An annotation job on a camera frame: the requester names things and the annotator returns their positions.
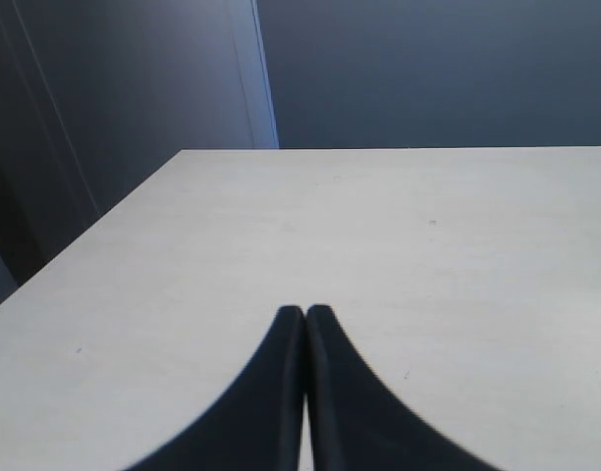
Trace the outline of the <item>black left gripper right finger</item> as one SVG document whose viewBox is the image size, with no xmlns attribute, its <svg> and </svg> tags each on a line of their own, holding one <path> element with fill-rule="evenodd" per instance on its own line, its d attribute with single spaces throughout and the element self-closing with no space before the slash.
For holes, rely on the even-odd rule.
<svg viewBox="0 0 601 471">
<path fill-rule="evenodd" d="M 306 314 L 307 391 L 316 470 L 480 470 L 482 460 L 434 430 L 377 378 L 334 311 Z"/>
</svg>

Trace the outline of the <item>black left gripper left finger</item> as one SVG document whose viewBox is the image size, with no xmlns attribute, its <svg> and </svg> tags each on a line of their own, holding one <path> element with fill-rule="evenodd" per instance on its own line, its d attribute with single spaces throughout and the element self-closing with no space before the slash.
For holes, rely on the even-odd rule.
<svg viewBox="0 0 601 471">
<path fill-rule="evenodd" d="M 305 318 L 283 306 L 224 393 L 134 470 L 296 470 L 307 356 Z"/>
</svg>

